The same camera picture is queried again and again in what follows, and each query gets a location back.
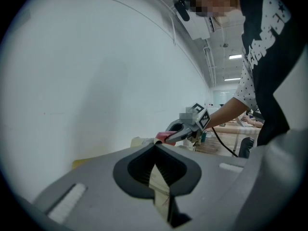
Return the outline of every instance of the fluorescent light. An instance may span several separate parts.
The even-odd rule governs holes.
[[[239,80],[241,78],[234,78],[234,79],[225,79],[225,81],[230,81],[230,80]]]
[[[242,58],[242,55],[232,55],[232,56],[229,56],[229,59],[237,59],[237,58]]]

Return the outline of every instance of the hand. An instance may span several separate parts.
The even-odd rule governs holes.
[[[170,145],[175,146],[175,143],[167,143],[167,142],[165,141],[165,139],[166,139],[167,137],[169,137],[170,135],[172,135],[172,134],[174,134],[174,133],[176,133],[176,131],[165,131],[165,132],[160,132],[160,133],[158,133],[158,134],[156,135],[155,138],[161,140],[161,141],[162,141],[163,143],[165,143],[165,144],[170,144]]]
[[[247,122],[248,124],[253,124],[253,121],[247,115],[243,116],[241,120]]]

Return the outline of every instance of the pink object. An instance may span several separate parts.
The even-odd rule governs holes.
[[[158,134],[156,135],[155,138],[161,140],[161,141],[162,141],[163,143],[165,143],[165,144],[170,144],[170,145],[173,145],[173,146],[174,146],[175,143],[166,143],[165,139],[166,139],[167,137],[169,137],[170,135],[176,133],[176,132],[177,132],[177,131],[165,131],[165,132],[160,132],[160,133],[158,133]]]

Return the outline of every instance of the wooden table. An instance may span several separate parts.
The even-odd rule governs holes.
[[[255,146],[257,142],[257,137],[259,135],[259,132],[261,131],[260,128],[256,128],[256,127],[242,127],[236,121],[227,122],[225,127],[216,126],[214,127],[214,129],[217,133],[236,134],[236,140],[235,140],[233,152],[235,152],[236,150],[238,139],[239,139],[239,134],[252,135],[253,139],[255,139],[255,142],[254,142],[254,146]],[[212,132],[212,129],[208,128],[206,129],[206,131]]]

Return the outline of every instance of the gray plastic device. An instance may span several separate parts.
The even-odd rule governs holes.
[[[249,159],[148,143],[97,157],[50,185],[33,205],[20,203],[46,230],[256,230],[300,186],[307,168],[307,132],[278,136],[252,149]],[[170,187],[168,223],[147,187],[153,164]],[[86,190],[65,221],[59,225],[48,218],[80,183]]]

